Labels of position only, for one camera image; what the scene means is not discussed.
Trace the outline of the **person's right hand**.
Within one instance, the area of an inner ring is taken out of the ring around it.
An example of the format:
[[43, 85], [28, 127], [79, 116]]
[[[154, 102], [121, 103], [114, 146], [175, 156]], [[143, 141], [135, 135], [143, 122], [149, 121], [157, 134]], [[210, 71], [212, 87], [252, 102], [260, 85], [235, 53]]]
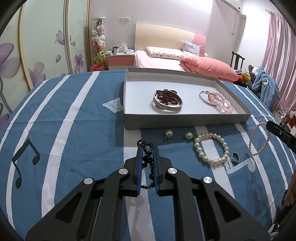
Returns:
[[285, 206], [290, 206], [295, 203], [296, 196], [296, 170], [294, 170], [287, 193], [284, 196], [283, 203]]

